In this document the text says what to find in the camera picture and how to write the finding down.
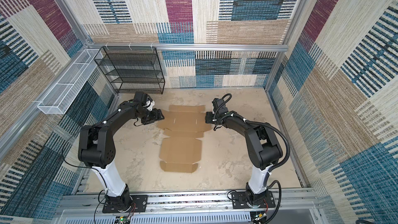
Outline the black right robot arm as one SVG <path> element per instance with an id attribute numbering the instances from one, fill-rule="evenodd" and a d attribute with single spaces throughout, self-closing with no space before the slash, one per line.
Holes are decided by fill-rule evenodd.
<path id="1" fill-rule="evenodd" d="M 283 157 L 283 150 L 275 135 L 278 130 L 268 123 L 250 121 L 234 111 L 221 116 L 207 112 L 205 122 L 214 124 L 215 129 L 220 125 L 232 129 L 245 138 L 252 162 L 252 174 L 246 185 L 245 197 L 249 206 L 259 206 L 268 193 L 267 182 L 272 170 Z"/>

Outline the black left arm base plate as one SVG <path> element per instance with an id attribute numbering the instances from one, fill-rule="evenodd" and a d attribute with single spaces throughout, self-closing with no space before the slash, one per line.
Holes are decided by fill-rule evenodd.
<path id="1" fill-rule="evenodd" d="M 135 208 L 136 213 L 146 211 L 148 195 L 130 195 L 128 197 L 109 197 L 105 196 L 105 203 L 102 209 L 103 214 L 113 213 L 132 213 Z"/>

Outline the brown cardboard box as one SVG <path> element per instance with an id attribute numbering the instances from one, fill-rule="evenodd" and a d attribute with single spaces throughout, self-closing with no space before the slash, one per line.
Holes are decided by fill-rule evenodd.
<path id="1" fill-rule="evenodd" d="M 165 172 L 193 173 L 202 158 L 204 133 L 211 129 L 205 122 L 204 105 L 170 105 L 158 123 L 166 136 L 160 149 L 160 168 Z"/>

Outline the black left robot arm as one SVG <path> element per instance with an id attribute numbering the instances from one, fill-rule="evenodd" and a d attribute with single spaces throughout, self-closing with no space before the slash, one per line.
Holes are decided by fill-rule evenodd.
<path id="1" fill-rule="evenodd" d="M 104 206 L 112 212 L 126 212 L 132 205 L 128 185 L 121 179 L 115 165 L 115 133 L 131 119 L 143 125 L 164 119 L 154 101 L 147 99 L 122 102 L 117 110 L 94 125 L 85 125 L 79 135 L 78 159 L 98 177 L 105 190 Z"/>

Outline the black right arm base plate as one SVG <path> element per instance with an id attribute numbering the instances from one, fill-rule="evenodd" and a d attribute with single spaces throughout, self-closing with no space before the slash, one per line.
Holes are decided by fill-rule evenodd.
<path id="1" fill-rule="evenodd" d="M 227 197 L 232 201 L 234 209 L 276 207 L 275 198 L 270 190 L 254 195 L 250 190 L 232 190 L 227 193 Z"/>

